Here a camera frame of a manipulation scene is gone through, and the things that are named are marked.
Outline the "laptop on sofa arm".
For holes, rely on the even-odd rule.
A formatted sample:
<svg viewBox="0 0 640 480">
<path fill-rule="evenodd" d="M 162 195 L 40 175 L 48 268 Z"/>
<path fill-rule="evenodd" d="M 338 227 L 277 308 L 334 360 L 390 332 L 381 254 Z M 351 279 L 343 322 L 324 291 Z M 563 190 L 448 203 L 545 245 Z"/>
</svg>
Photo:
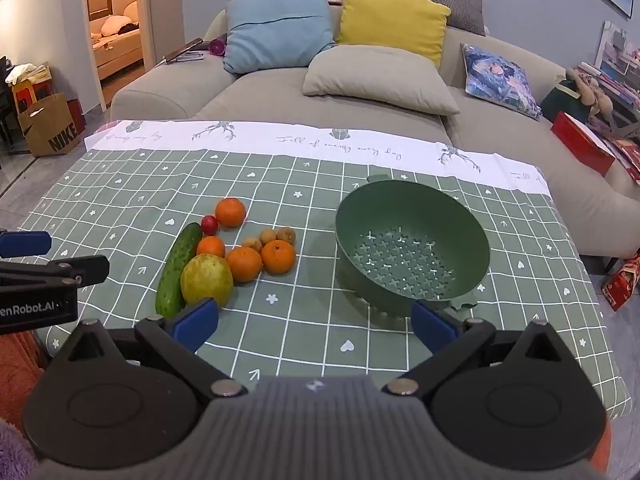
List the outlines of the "laptop on sofa arm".
<svg viewBox="0 0 640 480">
<path fill-rule="evenodd" d="M 201 47 L 202 44 L 204 44 L 204 40 L 202 38 L 195 38 L 184 46 L 166 54 L 163 57 L 162 62 L 165 64 L 176 62 L 181 55 L 187 54 L 194 50 L 198 50 L 198 48 Z"/>
</svg>

